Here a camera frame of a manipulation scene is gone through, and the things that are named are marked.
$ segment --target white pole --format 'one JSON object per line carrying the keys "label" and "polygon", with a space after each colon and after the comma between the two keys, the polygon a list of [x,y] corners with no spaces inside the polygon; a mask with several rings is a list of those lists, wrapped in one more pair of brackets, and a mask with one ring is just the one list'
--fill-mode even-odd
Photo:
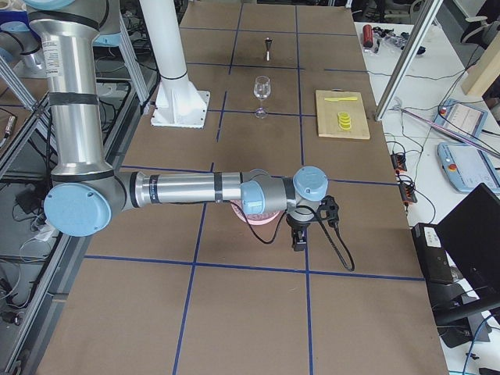
{"label": "white pole", "polygon": [[152,124],[203,127],[209,93],[189,81],[173,0],[141,0],[141,7],[162,76]]}

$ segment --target wine glass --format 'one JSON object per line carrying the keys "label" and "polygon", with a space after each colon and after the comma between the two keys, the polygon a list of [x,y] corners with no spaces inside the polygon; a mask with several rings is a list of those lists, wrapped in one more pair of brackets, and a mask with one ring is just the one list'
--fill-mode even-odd
{"label": "wine glass", "polygon": [[266,76],[258,76],[255,79],[253,94],[260,101],[260,107],[255,111],[255,115],[259,119],[267,117],[267,112],[263,107],[263,102],[271,95],[271,80]]}

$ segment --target pink bowl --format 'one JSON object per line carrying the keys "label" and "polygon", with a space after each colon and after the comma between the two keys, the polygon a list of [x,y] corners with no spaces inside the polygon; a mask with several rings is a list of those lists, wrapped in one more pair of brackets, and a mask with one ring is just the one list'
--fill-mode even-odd
{"label": "pink bowl", "polygon": [[[241,201],[232,201],[232,202],[241,208]],[[236,209],[233,205],[231,205],[231,208],[233,209],[236,216],[239,217],[241,221],[246,223],[245,218],[243,217],[243,215],[241,215],[241,212],[238,209]],[[247,215],[247,219],[251,225],[264,225],[276,219],[276,217],[279,214],[280,211],[265,212],[259,215]]]}

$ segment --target label sticker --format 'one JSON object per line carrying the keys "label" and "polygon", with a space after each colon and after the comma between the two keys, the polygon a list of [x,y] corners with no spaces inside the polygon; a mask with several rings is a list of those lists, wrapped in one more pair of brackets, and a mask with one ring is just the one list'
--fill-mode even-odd
{"label": "label sticker", "polygon": [[58,41],[44,41],[41,44],[44,49],[45,72],[47,77],[58,77],[63,75],[63,62],[61,61],[61,48]]}
{"label": "label sticker", "polygon": [[440,248],[441,242],[439,241],[438,234],[434,228],[424,227],[423,232],[425,233],[425,242],[430,248]]}

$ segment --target metal jigger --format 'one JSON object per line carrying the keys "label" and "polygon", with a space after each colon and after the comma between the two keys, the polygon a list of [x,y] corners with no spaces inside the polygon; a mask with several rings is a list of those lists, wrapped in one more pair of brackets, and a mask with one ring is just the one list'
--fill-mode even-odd
{"label": "metal jigger", "polygon": [[270,37],[267,37],[266,40],[265,40],[265,43],[266,43],[266,57],[265,57],[265,60],[266,61],[270,61],[271,60],[271,44],[273,43],[273,39],[271,39]]}

